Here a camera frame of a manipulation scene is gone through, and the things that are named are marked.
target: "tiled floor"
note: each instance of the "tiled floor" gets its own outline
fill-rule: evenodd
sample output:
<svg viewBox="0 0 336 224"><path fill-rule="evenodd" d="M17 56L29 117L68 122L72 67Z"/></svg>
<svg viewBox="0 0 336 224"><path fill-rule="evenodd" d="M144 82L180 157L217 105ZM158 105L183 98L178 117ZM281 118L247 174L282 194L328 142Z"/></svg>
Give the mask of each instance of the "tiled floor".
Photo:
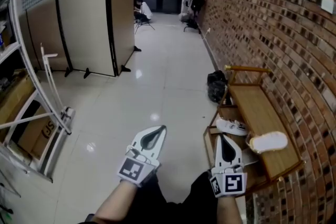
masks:
<svg viewBox="0 0 336 224"><path fill-rule="evenodd" d="M155 14L155 31L142 26L136 52L118 78L54 72L63 103L76 110L73 132L57 162L54 183L25 175L1 160L1 169L22 198L2 192L13 223L63 224L84 221L118 184L116 169L135 134L165 124L167 137L158 177L168 201L181 202L208 162L203 132L215 104L206 94L214 71L200 35L175 15ZM238 201L245 218L245 200Z"/></svg>

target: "brick wall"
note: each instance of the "brick wall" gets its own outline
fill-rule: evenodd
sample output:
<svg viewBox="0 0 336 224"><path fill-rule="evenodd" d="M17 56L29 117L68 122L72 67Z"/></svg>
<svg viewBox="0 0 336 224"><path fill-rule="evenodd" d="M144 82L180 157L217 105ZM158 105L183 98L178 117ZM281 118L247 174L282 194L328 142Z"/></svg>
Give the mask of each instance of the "brick wall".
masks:
<svg viewBox="0 0 336 224"><path fill-rule="evenodd" d="M336 15L321 0L206 0L200 25L219 67L267 67L266 89L306 161L258 193L261 222L325 223L335 209ZM253 75L242 74L241 81Z"/></svg>

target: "folding partition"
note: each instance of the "folding partition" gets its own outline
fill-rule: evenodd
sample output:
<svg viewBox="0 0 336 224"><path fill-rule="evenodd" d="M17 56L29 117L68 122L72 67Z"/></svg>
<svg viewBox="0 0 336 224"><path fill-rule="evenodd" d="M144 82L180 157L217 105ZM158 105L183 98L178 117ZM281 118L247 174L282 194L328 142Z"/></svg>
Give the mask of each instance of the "folding partition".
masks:
<svg viewBox="0 0 336 224"><path fill-rule="evenodd" d="M59 0L59 8L73 68L115 76L105 0Z"/></svg>
<svg viewBox="0 0 336 224"><path fill-rule="evenodd" d="M49 59L52 69L65 71L69 65L59 31L55 0L42 0L29 8L27 20L40 65L43 63L42 43L46 54L57 54L57 57Z"/></svg>
<svg viewBox="0 0 336 224"><path fill-rule="evenodd" d="M54 70L118 76L134 51L133 0L22 0L20 24L29 56L42 66L40 44Z"/></svg>

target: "white metal rack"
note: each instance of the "white metal rack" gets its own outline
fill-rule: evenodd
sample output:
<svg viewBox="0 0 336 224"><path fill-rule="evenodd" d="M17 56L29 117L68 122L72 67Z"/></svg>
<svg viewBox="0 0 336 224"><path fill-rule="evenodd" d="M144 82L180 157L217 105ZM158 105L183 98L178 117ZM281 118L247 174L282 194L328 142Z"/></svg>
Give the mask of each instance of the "white metal rack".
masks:
<svg viewBox="0 0 336 224"><path fill-rule="evenodd" d="M8 58L14 51L18 50L36 90L32 93L32 95L23 105L14 121L5 124L0 124L0 129L9 127L9 131L6 134L4 142L0 143L0 155L2 155L6 160L14 164L16 167L21 168L26 173L28 172L34 173L45 180L53 182L51 178L51 172L53 170L54 164L57 160L57 156L62 148L66 136L71 134L70 123L73 119L75 111L71 108L62 106L54 80L51 75L50 68L46 68L46 75L48 78L49 85L51 87L51 91L54 94L56 106L59 107L58 110L56 110L54 106L51 104L43 88L41 87L41 84L39 83L39 80L34 72L32 64L29 61L27 50L24 45L20 24L18 20L16 0L9 0L9 15L12 21L13 32L16 42L7 46L6 49L2 53L0 53L0 64L6 58ZM44 55L44 52L42 53L44 56L45 66L48 67L49 66L48 57L52 57L55 55ZM28 107L34 100L38 101L41 104L41 106L45 109L46 113L23 119L25 111L28 109ZM33 158L30 165L27 165L24 162L22 162L18 157L16 157L7 148L7 146L18 124L27 121L33 121L47 116L51 118L56 127L48 140L47 146L44 149L40 160Z"/></svg>

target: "partition panel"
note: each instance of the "partition panel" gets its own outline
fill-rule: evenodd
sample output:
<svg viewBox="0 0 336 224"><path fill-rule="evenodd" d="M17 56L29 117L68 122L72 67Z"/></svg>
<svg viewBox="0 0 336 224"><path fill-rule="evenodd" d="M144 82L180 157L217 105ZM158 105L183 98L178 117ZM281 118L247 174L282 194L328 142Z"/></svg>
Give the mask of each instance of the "partition panel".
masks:
<svg viewBox="0 0 336 224"><path fill-rule="evenodd" d="M57 57L49 58L50 66L54 70L65 71L68 62L59 32L55 0L42 0L29 8L27 18L31 39L40 64L43 63L40 48L42 43L45 54L57 54Z"/></svg>
<svg viewBox="0 0 336 224"><path fill-rule="evenodd" d="M30 59L31 64L34 68L42 69L40 63L37 60L37 54L34 52L35 48L33 47L32 39L30 38L29 25L27 20L26 12L19 15L19 22L23 41Z"/></svg>
<svg viewBox="0 0 336 224"><path fill-rule="evenodd" d="M133 0L112 0L113 40L118 74L134 50Z"/></svg>
<svg viewBox="0 0 336 224"><path fill-rule="evenodd" d="M115 76L106 0L59 0L59 8L73 68Z"/></svg>

